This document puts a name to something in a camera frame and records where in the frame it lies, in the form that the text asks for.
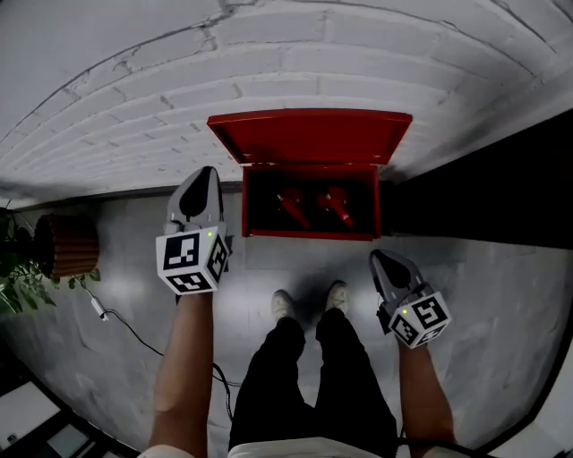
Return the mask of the brown ribbed plant pot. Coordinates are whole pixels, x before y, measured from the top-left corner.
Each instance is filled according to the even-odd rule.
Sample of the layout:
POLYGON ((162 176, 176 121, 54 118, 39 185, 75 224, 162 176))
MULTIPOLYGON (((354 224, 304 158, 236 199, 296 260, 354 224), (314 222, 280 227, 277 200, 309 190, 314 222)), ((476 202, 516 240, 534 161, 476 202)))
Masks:
POLYGON ((42 216, 34 243, 40 270, 50 279, 88 274, 98 264, 98 233, 86 216, 42 216))

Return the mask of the red tool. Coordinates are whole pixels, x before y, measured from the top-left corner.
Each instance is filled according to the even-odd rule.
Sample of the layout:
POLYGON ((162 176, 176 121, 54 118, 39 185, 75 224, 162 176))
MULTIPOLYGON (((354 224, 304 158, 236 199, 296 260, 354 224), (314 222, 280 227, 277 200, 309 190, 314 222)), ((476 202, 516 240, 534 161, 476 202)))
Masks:
POLYGON ((348 194, 343 188, 330 186, 326 192, 318 194, 317 205, 321 210, 336 215, 346 227, 353 228, 355 222, 346 208, 348 200, 348 194))
POLYGON ((296 188, 283 188, 277 194, 279 205, 303 229, 311 227, 310 221, 304 214, 304 195, 296 188))

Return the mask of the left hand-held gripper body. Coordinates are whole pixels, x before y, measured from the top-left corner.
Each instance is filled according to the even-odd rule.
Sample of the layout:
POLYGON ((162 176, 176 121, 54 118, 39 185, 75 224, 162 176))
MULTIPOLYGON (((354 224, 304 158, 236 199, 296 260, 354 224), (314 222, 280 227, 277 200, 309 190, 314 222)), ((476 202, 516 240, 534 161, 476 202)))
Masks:
POLYGON ((159 278, 177 295, 215 292, 231 254, 226 236, 221 214, 190 222, 169 214, 156 239, 159 278))

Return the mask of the person's right white shoe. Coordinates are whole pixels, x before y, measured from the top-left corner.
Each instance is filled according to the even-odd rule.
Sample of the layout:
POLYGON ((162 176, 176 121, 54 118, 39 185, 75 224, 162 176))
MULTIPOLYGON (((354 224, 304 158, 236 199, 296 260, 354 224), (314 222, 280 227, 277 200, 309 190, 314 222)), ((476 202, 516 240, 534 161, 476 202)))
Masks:
POLYGON ((350 292, 347 284, 342 281, 334 282, 327 294, 325 310, 340 310, 346 315, 350 305, 350 292))

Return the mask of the red box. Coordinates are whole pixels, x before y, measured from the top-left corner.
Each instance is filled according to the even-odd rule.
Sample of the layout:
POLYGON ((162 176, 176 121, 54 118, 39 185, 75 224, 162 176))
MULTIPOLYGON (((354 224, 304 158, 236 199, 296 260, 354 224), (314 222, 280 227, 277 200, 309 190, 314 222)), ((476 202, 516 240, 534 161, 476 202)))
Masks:
POLYGON ((372 241, 381 236, 379 191, 378 172, 372 165, 248 166, 244 169, 243 236, 372 241), (347 192, 353 228, 318 207, 318 194, 330 186, 347 192), (299 226, 280 207, 277 194, 283 188, 296 188, 304 195, 309 229, 299 226))

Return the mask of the green leafy potted plant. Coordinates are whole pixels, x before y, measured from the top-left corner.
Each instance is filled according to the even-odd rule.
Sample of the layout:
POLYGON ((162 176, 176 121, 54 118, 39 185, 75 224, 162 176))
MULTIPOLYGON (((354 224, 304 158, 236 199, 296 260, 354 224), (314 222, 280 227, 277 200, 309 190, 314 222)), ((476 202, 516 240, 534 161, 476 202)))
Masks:
POLYGON ((76 287, 87 290, 89 280, 100 280, 97 267, 79 276, 57 279, 44 276, 34 248, 35 227, 36 224, 28 227, 17 211, 0 207, 0 316, 38 310, 41 305, 54 306, 48 284, 57 288, 65 283, 71 290, 76 287))

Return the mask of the person's left forearm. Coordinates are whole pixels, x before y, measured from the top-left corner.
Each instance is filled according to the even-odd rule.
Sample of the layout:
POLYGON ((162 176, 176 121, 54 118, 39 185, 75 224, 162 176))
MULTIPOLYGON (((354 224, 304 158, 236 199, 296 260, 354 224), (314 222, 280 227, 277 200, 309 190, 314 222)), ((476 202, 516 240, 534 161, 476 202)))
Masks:
POLYGON ((154 390, 150 445, 207 458, 213 373, 213 295, 180 298, 154 390))

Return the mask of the person's left white shoe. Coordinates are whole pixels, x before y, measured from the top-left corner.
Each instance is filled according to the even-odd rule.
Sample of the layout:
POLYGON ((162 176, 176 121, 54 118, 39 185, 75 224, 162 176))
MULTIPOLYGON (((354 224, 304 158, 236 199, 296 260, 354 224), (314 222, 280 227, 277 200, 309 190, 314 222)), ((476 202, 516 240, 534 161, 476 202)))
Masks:
POLYGON ((289 294, 284 290, 273 293, 271 298, 271 314, 276 322, 283 318, 295 318, 295 309, 289 294))

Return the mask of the red toolbox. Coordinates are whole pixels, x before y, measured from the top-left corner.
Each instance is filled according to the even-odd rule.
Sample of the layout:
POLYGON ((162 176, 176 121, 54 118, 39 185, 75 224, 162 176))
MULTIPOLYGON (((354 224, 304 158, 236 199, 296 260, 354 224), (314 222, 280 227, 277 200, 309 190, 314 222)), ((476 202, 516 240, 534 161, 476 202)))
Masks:
POLYGON ((386 165, 413 116, 350 108, 212 115, 207 125, 243 165, 386 165))

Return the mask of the person's black trousers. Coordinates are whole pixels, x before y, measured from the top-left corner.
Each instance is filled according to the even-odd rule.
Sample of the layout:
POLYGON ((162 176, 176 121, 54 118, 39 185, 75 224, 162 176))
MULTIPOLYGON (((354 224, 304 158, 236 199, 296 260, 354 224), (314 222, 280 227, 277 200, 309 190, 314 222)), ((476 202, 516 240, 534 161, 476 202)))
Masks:
POLYGON ((252 356, 235 401, 230 452, 242 445, 334 447, 395 458, 398 428, 369 355, 341 310, 327 310, 315 327, 315 367, 300 366, 306 335, 282 318, 252 356))

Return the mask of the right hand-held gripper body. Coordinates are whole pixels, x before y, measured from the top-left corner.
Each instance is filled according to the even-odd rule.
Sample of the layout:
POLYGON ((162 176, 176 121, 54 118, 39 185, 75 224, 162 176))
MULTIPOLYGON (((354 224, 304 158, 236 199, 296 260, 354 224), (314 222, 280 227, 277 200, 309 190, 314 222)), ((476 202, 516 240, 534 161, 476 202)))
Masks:
POLYGON ((384 333, 409 349, 429 343, 452 321, 442 294, 427 282, 384 296, 376 315, 384 333))

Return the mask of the person's white shoe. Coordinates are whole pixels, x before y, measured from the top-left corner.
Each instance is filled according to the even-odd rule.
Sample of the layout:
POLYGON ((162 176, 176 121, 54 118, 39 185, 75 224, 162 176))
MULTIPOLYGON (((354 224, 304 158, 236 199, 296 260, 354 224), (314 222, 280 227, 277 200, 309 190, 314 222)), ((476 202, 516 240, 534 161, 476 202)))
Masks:
POLYGON ((284 290, 273 293, 271 298, 271 314, 276 322, 283 318, 295 318, 295 309, 289 294, 284 290))
POLYGON ((325 310, 340 310, 346 315, 350 305, 350 292, 347 284, 342 281, 334 282, 327 294, 325 310))

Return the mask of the person's right forearm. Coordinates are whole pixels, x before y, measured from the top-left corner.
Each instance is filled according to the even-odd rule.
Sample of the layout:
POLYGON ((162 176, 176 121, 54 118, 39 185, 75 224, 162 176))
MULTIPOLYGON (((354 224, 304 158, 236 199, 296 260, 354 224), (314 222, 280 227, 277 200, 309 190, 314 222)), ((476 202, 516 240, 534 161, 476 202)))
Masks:
POLYGON ((398 349, 400 402, 406 438, 454 443, 452 410, 427 347, 409 349, 398 342, 398 349))

